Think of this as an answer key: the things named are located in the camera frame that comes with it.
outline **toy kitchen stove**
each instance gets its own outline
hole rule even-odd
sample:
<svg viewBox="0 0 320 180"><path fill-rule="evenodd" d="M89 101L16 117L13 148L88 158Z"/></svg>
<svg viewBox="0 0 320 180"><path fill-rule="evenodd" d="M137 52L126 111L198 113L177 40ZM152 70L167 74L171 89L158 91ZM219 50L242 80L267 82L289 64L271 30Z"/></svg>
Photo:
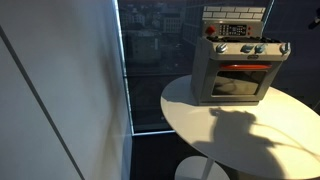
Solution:
<svg viewBox="0 0 320 180"><path fill-rule="evenodd" d="M262 37L265 8L204 7L191 89L197 105L257 105L290 43Z"/></svg>

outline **stove top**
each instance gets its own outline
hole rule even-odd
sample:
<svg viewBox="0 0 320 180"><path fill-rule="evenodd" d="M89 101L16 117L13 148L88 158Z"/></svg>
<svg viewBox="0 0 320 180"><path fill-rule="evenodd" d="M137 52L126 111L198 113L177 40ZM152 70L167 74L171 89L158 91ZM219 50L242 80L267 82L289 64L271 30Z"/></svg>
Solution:
<svg viewBox="0 0 320 180"><path fill-rule="evenodd" d="M228 42L228 43L281 43L281 41L266 37L207 37L211 42Z"/></svg>

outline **red button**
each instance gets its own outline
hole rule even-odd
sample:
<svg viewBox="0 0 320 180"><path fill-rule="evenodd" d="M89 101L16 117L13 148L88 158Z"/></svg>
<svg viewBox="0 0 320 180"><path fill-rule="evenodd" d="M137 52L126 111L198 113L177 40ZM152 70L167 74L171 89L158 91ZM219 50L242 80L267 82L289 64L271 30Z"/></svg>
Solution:
<svg viewBox="0 0 320 180"><path fill-rule="evenodd" d="M209 26L206 30L206 34L209 36L212 35L214 32L216 32L216 28L214 26Z"/></svg>

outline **oven window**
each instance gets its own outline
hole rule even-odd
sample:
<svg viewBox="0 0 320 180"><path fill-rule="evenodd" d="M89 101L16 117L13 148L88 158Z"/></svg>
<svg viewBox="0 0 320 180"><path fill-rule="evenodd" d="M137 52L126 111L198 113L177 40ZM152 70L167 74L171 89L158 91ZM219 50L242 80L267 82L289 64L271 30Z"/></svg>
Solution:
<svg viewBox="0 0 320 180"><path fill-rule="evenodd" d="M212 96L255 95L266 71L219 71Z"/></svg>

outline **table pedestal base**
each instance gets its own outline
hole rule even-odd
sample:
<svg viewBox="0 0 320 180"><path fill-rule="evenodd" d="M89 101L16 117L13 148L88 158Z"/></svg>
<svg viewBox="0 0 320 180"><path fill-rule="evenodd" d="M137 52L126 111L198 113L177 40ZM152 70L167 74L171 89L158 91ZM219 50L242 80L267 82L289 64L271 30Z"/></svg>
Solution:
<svg viewBox="0 0 320 180"><path fill-rule="evenodd" d="M191 156L184 159L175 173L175 180L229 180L228 175L217 163L210 163L207 158Z"/></svg>

